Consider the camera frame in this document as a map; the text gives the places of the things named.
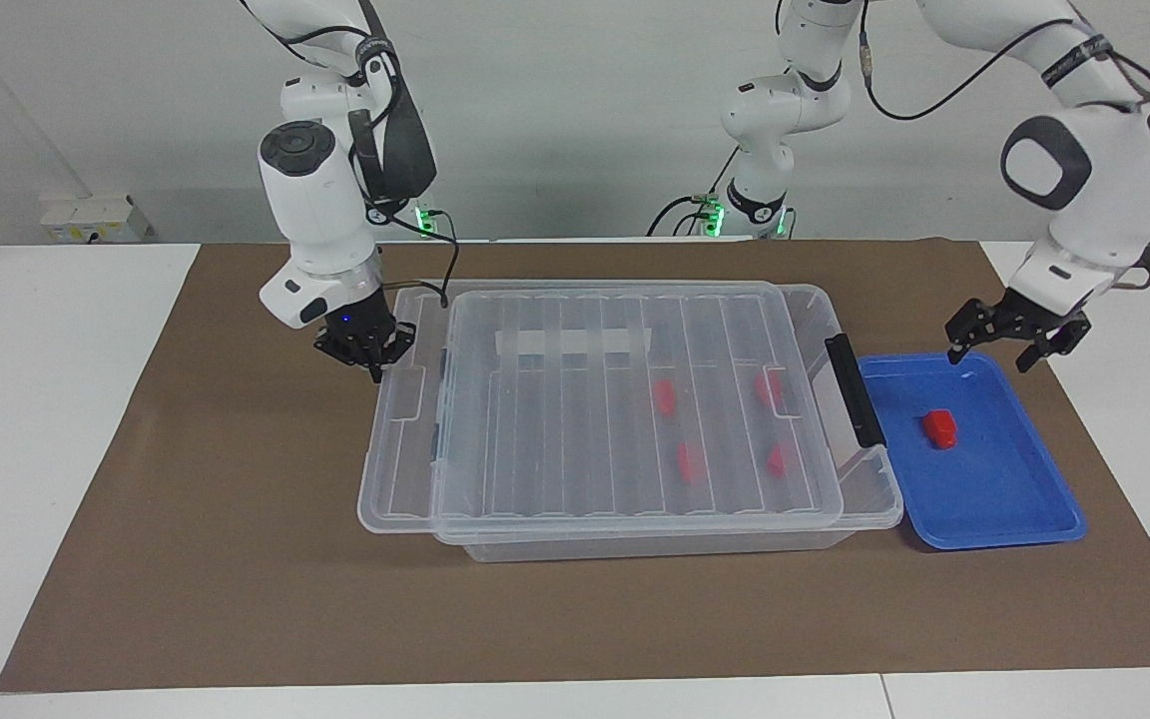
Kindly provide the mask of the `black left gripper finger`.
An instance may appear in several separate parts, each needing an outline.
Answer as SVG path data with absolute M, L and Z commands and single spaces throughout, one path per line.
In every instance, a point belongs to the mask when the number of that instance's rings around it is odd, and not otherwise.
M 1092 323 L 1086 315 L 1074 315 L 1067 323 L 1064 323 L 1057 331 L 1040 331 L 1032 338 L 1021 355 L 1015 359 L 1018 372 L 1029 372 L 1042 360 L 1053 355 L 1071 355 L 1078 349 L 1087 332 L 1090 332 Z
M 996 327 L 996 308 L 981 300 L 969 300 L 946 322 L 949 364 L 963 364 L 973 349 L 1000 341 Z

